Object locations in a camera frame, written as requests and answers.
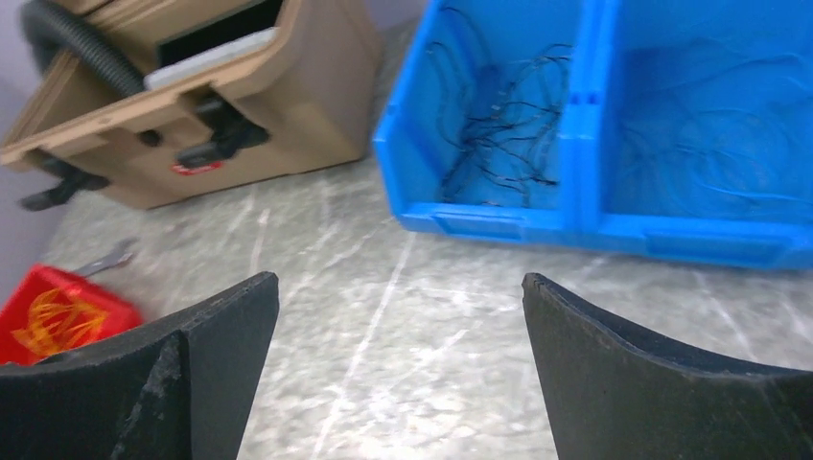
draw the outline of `blue plastic bin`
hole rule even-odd
[[[813,266],[813,2],[614,0],[583,108],[588,247]]]
[[[577,243],[571,112],[580,45],[597,30],[591,3],[430,3],[374,141],[405,228]]]

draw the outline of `wrench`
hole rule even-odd
[[[100,271],[107,270],[108,268],[126,264],[132,259],[132,256],[135,255],[135,252],[130,251],[129,247],[137,241],[137,238],[127,238],[126,240],[117,242],[116,245],[113,246],[113,250],[106,256],[74,270],[74,273],[86,278]]]

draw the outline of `tan plastic case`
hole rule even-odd
[[[60,4],[84,13],[104,1]],[[157,65],[158,42],[249,3],[116,0],[87,20],[147,74]],[[287,0],[276,27],[261,50],[124,100],[62,53],[5,139],[0,163],[26,171],[48,152],[107,178],[111,184],[99,193],[147,209],[361,158],[382,51],[362,0]],[[272,137],[219,168],[179,173],[174,156],[212,133],[194,111],[211,91]],[[163,136],[159,147],[137,139],[149,129]]]

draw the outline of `gray tabletop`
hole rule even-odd
[[[379,109],[411,30],[387,34]],[[148,319],[279,274],[245,460],[556,458],[523,319],[530,271],[689,344],[813,370],[813,274],[408,233],[372,157],[150,212],[93,194],[70,206],[46,262],[76,268],[139,237],[130,265],[93,280]]]

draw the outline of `red logo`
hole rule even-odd
[[[210,171],[214,171],[214,170],[220,169],[222,167],[223,167],[223,162],[218,161],[218,162],[212,163],[211,165],[201,166],[200,168],[192,168],[192,169],[186,168],[184,166],[181,166],[181,165],[175,163],[174,165],[172,165],[170,167],[170,169],[173,170],[174,172],[180,174],[180,175],[195,175],[195,174],[201,174],[201,173],[209,173]]]

